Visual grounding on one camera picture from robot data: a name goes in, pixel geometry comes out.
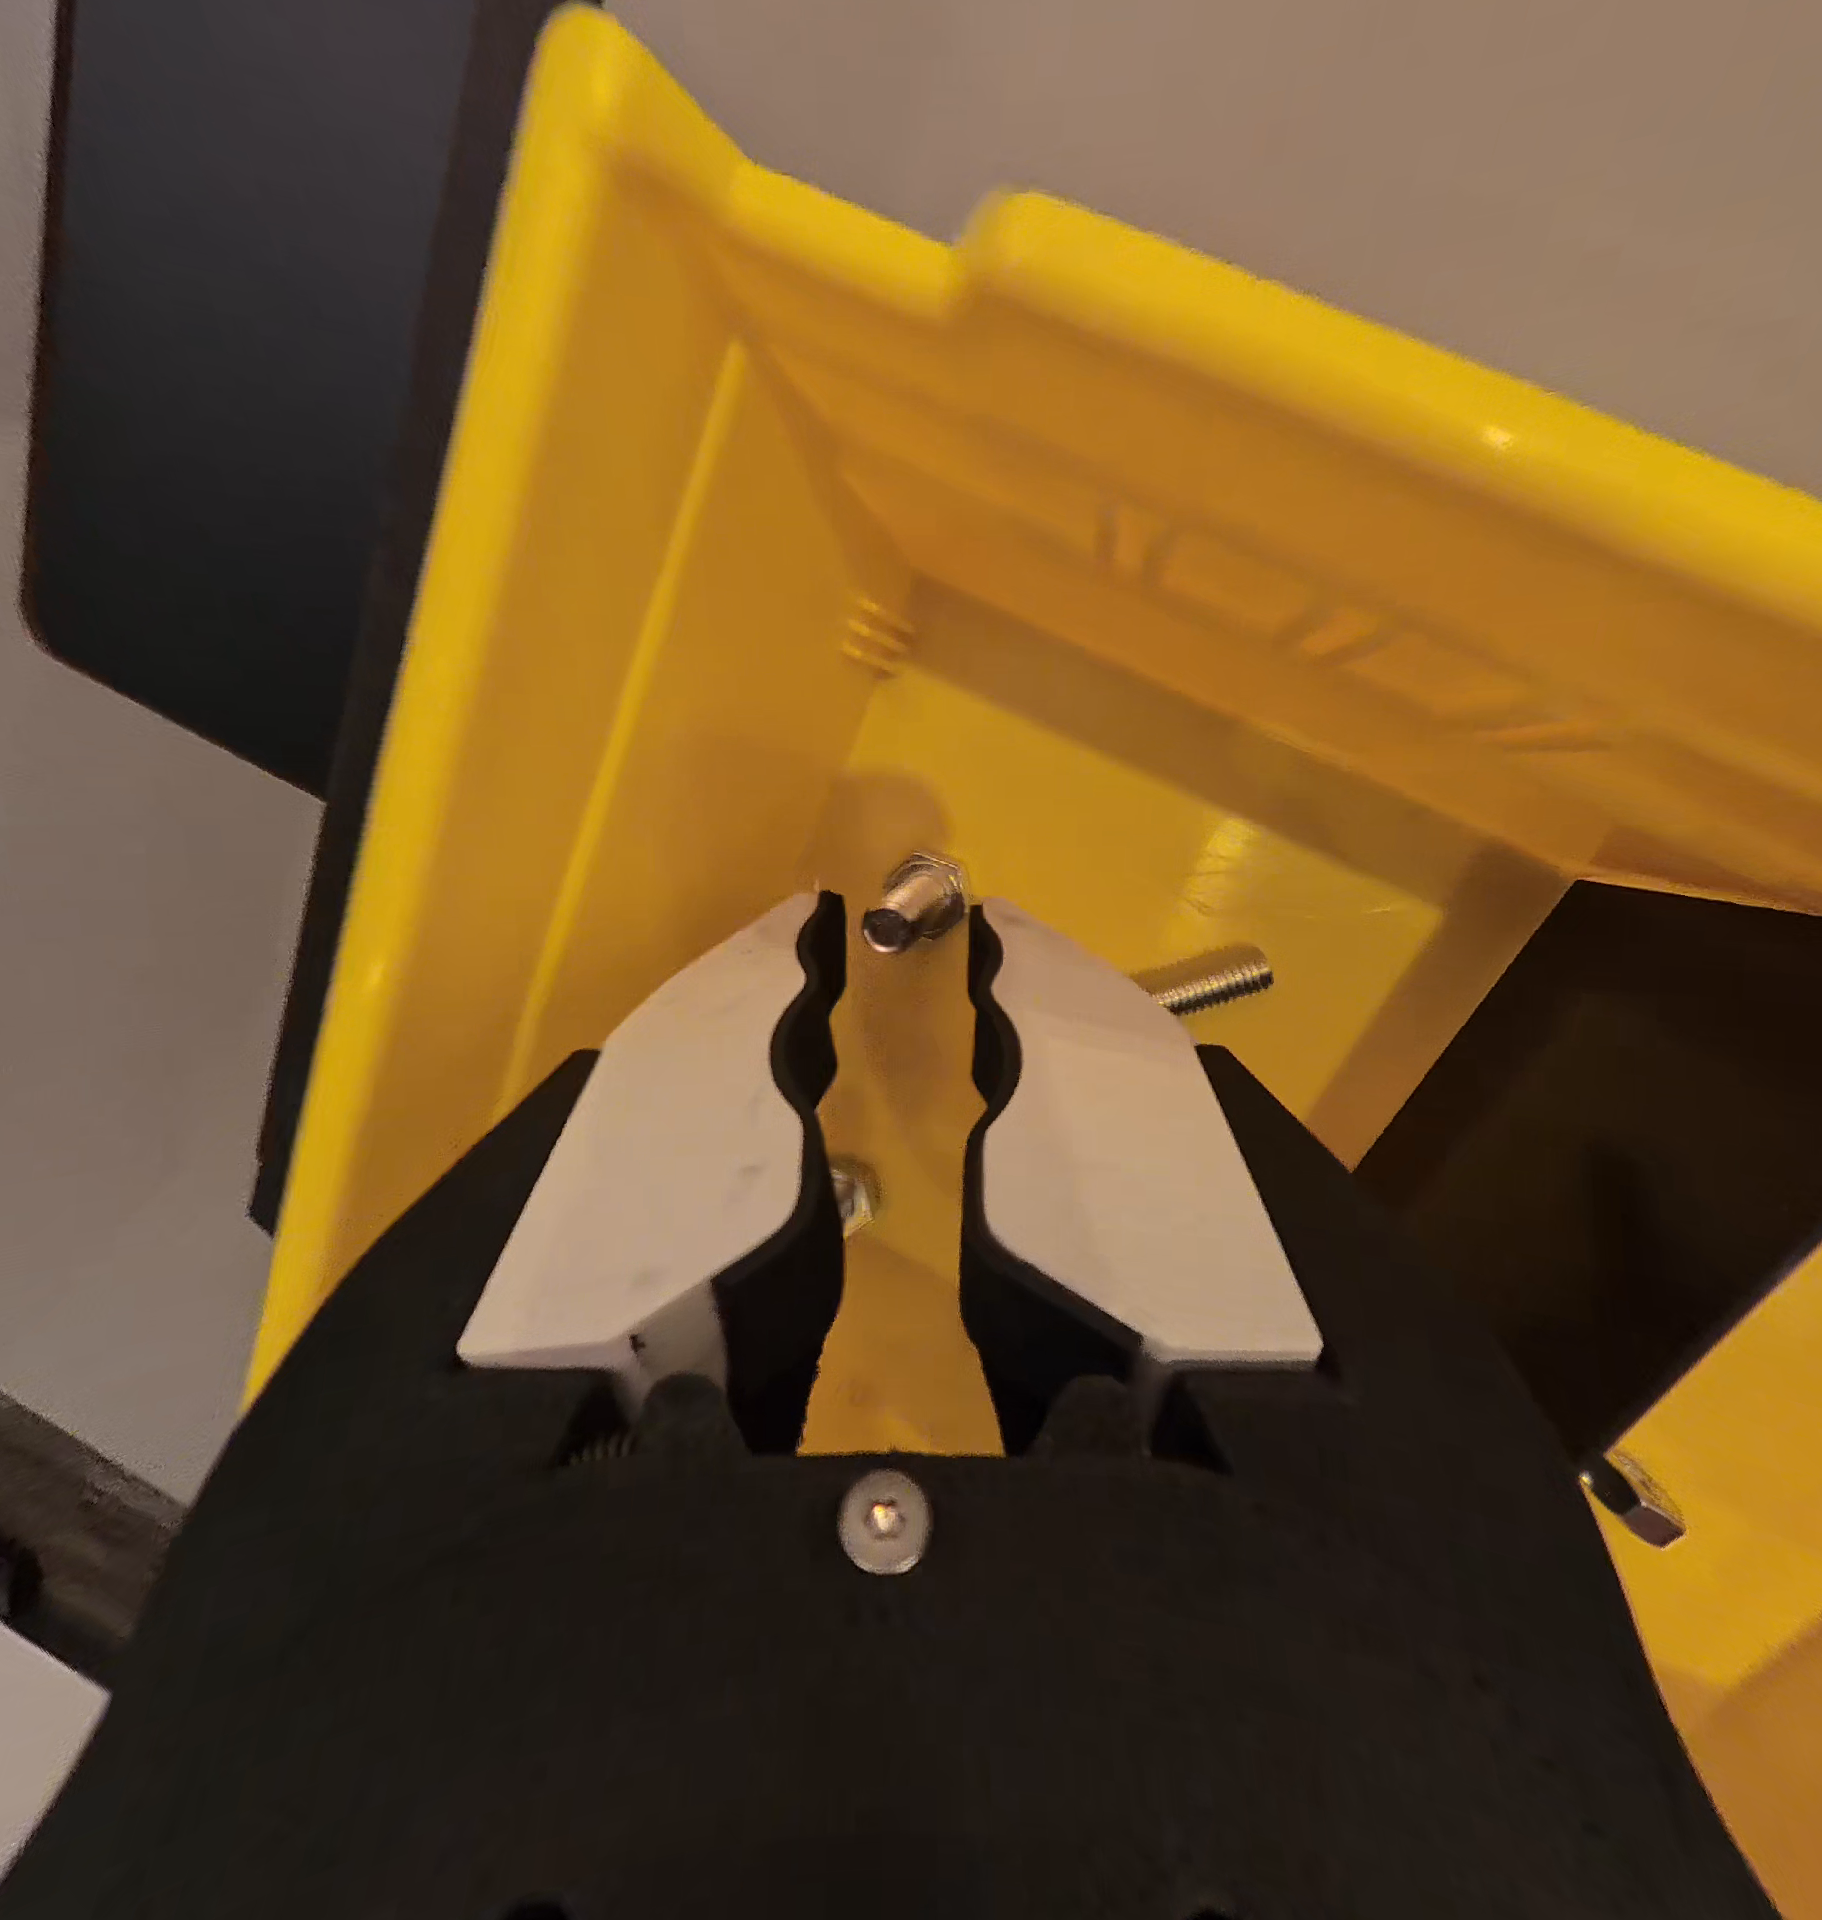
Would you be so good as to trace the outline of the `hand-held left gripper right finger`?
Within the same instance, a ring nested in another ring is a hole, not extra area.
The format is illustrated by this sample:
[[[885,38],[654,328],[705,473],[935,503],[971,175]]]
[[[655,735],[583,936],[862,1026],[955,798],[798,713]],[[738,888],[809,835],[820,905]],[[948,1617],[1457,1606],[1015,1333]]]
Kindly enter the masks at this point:
[[[958,1306],[1000,1450],[1068,1389],[1153,1425],[1191,1376],[1308,1377],[1326,1351],[1182,1020],[1010,901],[971,910]]]

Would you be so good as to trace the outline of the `steel hex bolt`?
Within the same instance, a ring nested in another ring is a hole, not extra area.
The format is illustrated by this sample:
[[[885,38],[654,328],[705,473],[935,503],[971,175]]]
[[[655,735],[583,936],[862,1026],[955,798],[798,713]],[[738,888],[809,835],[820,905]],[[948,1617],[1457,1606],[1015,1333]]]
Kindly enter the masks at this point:
[[[1275,968],[1254,942],[1231,942],[1162,962],[1131,980],[1163,1011],[1190,1020],[1268,992]]]
[[[946,939],[971,909],[964,867],[950,855],[916,850],[894,865],[859,922],[864,946],[900,955]]]

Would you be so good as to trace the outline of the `yellow plastic bin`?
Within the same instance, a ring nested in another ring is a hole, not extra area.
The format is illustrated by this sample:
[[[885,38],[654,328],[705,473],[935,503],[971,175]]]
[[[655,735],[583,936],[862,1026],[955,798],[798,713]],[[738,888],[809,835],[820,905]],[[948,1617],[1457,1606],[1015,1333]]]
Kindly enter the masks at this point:
[[[242,1916],[1772,1916],[1595,1502],[1349,1165],[1572,881],[1822,910],[1822,503],[1046,196],[925,238],[537,38],[240,1442],[310,1442]],[[971,909],[878,955],[887,873]],[[458,1339],[611,1030],[845,901],[794,1455]],[[958,1306],[971,910],[1182,1020],[1326,1351]]]

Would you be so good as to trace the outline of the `black desk mat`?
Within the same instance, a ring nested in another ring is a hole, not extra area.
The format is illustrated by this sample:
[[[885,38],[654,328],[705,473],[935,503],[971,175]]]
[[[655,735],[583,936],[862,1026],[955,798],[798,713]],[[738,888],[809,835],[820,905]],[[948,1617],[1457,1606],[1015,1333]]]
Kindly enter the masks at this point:
[[[558,8],[58,6],[19,607],[52,658],[323,806],[265,1232]]]

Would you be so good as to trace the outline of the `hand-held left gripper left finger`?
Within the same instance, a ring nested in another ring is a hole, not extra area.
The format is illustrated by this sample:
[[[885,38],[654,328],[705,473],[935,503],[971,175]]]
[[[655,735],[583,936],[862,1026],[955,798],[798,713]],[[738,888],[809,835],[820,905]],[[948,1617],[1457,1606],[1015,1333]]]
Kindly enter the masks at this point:
[[[818,1118],[846,980],[845,901],[802,892],[611,1030],[458,1339],[468,1369],[603,1376],[627,1417],[705,1381],[752,1452],[798,1452],[846,1280]]]

